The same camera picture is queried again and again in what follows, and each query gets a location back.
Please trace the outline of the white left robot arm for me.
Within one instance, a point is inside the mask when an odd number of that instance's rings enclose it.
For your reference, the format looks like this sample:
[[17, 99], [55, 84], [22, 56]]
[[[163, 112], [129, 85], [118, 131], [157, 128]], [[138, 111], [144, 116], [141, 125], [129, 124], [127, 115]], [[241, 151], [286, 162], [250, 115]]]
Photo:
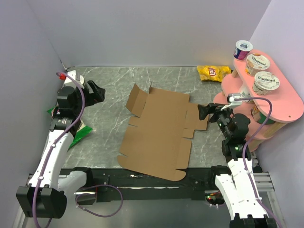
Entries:
[[65, 85], [57, 93], [46, 146], [37, 170], [24, 187], [17, 190], [17, 200], [26, 217], [59, 219], [65, 213], [67, 199], [81, 188], [93, 188], [94, 178], [90, 168], [74, 168], [64, 178], [60, 171], [69, 147], [81, 124], [79, 114], [83, 107], [103, 102], [105, 89], [92, 80], [80, 88]]

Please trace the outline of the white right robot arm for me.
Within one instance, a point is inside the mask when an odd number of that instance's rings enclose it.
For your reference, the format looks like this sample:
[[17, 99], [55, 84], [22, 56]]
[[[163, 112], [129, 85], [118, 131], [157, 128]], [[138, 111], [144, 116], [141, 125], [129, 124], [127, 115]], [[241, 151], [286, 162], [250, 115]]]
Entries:
[[276, 228], [277, 223], [269, 216], [262, 204], [253, 174], [253, 160], [247, 148], [246, 135], [250, 119], [243, 114], [234, 114], [224, 104], [198, 105], [199, 119], [210, 114], [211, 123], [217, 123], [225, 139], [222, 152], [227, 167], [211, 167], [208, 185], [218, 189], [231, 216], [231, 228]]

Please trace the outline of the brown cardboard box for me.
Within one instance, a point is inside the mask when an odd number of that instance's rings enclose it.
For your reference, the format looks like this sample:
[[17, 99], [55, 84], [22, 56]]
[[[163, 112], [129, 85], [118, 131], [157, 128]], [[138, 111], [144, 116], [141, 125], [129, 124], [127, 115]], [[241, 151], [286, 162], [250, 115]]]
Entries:
[[189, 94], [154, 87], [149, 92], [134, 85], [126, 108], [132, 116], [119, 149], [122, 168], [180, 181], [186, 176], [195, 130], [207, 129], [198, 105]]

